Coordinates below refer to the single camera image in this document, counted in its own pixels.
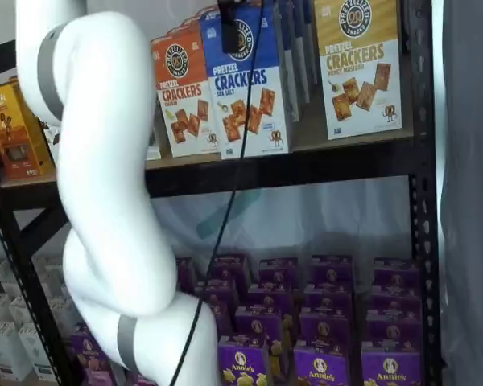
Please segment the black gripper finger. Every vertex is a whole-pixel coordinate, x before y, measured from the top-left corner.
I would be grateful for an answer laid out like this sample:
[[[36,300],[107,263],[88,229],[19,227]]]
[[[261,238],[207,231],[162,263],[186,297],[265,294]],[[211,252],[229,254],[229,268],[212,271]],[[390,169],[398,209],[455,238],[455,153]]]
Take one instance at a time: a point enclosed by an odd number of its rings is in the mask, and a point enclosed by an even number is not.
[[[235,17],[237,10],[246,4],[246,0],[218,0],[221,16],[221,44],[224,53],[238,53],[242,39]]]

